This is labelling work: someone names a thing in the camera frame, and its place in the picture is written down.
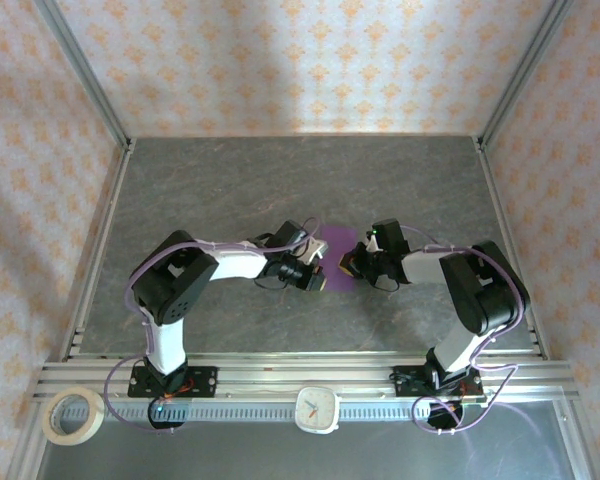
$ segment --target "clock face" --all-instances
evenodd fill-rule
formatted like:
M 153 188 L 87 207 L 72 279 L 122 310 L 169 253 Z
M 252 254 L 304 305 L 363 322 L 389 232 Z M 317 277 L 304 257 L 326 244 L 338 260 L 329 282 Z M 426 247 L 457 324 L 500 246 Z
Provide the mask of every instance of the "clock face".
M 338 428 L 340 400 L 328 388 L 306 387 L 296 401 L 296 424 L 305 432 L 331 433 Z

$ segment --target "gray marble table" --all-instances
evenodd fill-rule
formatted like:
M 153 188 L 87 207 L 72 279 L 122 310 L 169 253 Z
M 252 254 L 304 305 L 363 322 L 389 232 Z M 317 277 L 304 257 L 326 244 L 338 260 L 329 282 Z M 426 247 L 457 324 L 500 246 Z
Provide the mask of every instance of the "gray marble table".
M 176 229 L 214 241 L 275 231 L 319 216 L 356 228 L 396 217 L 442 242 L 503 246 L 468 137 L 140 139 L 130 158 L 81 351 L 144 349 L 141 319 L 125 310 L 130 272 Z M 417 237 L 408 237 L 414 246 Z M 267 291 L 212 282 L 187 316 L 188 352 L 402 351 L 420 354 L 456 322 L 446 288 L 396 293 Z M 526 324 L 494 348 L 531 349 Z

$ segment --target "wall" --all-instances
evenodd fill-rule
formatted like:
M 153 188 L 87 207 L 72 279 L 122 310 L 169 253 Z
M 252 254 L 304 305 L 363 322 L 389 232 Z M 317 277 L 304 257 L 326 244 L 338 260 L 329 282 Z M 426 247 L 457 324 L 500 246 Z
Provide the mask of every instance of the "wall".
M 486 124 L 550 0 L 60 0 L 131 136 Z
M 488 155 L 536 310 L 600 449 L 600 0 L 575 2 Z
M 66 330 L 114 149 L 33 2 L 0 2 L 0 478 Z

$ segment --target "white clock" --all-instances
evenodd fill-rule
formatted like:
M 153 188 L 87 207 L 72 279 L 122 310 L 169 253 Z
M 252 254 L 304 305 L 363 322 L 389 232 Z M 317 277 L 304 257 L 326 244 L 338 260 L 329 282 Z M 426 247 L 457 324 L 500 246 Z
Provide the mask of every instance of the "white clock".
M 325 435 L 338 428 L 340 398 L 328 388 L 305 387 L 296 401 L 296 425 L 309 433 Z

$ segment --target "purple square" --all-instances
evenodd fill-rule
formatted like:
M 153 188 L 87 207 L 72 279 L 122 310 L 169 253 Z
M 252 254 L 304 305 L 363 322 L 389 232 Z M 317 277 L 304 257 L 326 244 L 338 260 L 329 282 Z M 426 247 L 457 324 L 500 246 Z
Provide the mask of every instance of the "purple square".
M 344 273 L 338 264 L 345 253 L 350 252 L 358 243 L 358 231 L 355 228 L 324 225 L 318 236 L 329 245 L 322 260 L 322 271 L 327 279 L 324 289 L 329 292 L 351 292 L 356 280 Z

